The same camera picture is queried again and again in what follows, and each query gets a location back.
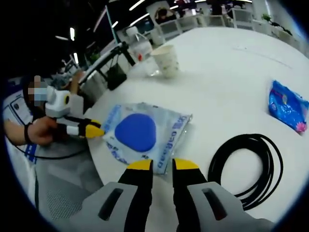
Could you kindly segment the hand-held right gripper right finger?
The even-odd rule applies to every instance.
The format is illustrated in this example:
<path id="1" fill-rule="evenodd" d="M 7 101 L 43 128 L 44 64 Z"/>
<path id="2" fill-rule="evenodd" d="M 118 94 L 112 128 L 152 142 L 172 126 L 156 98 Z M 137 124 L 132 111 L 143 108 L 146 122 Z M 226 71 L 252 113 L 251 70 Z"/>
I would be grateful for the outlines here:
<path id="1" fill-rule="evenodd" d="M 208 182 L 199 167 L 179 158 L 172 160 L 173 202 L 179 232 L 270 232 L 273 223 L 256 219 L 241 201 L 216 182 Z"/>

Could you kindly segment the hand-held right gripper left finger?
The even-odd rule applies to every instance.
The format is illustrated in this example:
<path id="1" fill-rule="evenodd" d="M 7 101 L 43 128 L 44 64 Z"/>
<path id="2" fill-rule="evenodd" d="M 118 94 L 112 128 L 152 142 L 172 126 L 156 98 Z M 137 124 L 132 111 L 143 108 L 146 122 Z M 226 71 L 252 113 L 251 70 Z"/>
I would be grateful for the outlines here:
<path id="1" fill-rule="evenodd" d="M 87 197 L 70 218 L 76 232 L 143 232 L 152 204 L 153 160 L 127 166 L 117 182 Z"/>

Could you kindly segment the person's left hand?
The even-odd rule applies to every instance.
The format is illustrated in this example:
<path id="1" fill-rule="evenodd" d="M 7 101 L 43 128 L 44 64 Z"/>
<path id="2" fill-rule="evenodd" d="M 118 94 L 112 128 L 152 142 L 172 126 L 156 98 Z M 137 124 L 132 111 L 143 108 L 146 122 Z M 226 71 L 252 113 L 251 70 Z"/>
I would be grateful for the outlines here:
<path id="1" fill-rule="evenodd" d="M 59 125 L 53 119 L 45 116 L 38 118 L 27 129 L 29 140 L 37 145 L 48 145 L 55 141 L 61 141 L 66 137 Z"/>

